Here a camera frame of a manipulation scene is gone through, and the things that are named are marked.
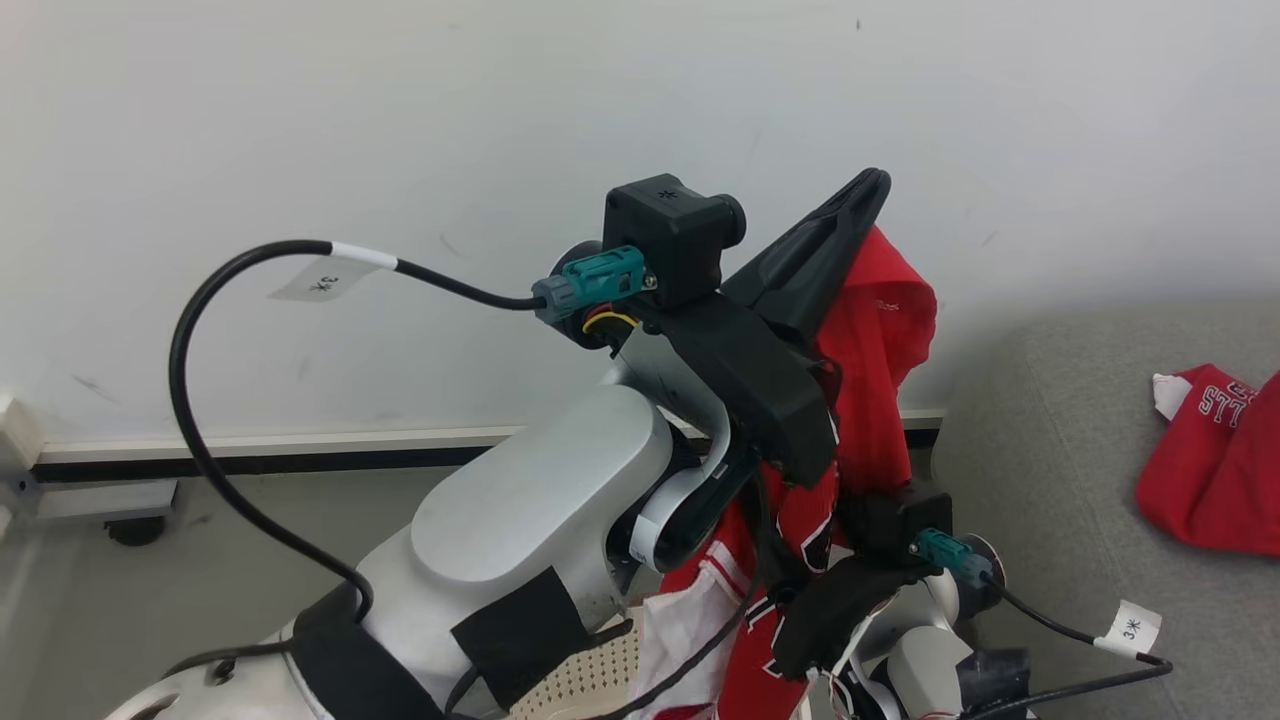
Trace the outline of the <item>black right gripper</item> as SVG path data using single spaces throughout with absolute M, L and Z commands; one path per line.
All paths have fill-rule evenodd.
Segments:
M 774 634 L 773 670 L 794 682 L 813 667 L 829 669 L 855 629 L 902 587 L 936 574 L 916 564 L 882 568 L 859 559 L 842 559 L 812 580 L 785 607 Z

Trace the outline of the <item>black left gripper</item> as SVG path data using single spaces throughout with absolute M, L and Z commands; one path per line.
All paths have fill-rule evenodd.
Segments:
M 722 293 L 676 309 L 640 304 L 644 324 L 666 337 L 792 486 L 822 482 L 837 438 L 823 389 L 783 341 L 813 345 L 891 184 L 886 170 L 861 170 L 736 270 Z

